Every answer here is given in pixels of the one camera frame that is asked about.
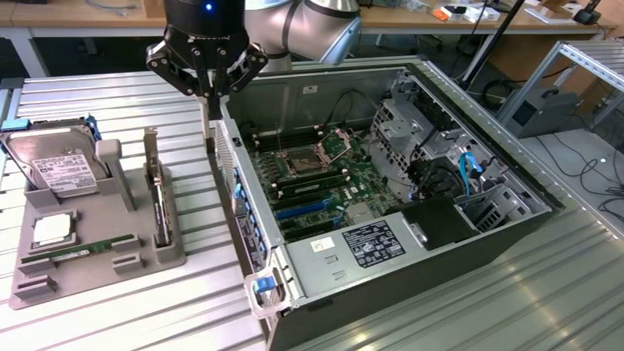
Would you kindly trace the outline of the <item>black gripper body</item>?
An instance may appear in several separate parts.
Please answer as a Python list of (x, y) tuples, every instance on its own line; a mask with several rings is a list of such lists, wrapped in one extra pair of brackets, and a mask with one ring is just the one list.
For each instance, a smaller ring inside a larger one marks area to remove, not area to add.
[(209, 69), (216, 68), (217, 61), (231, 67), (249, 44), (245, 3), (169, 0), (164, 6), (164, 40), (181, 61), (191, 68), (195, 67), (195, 59), (201, 59)]

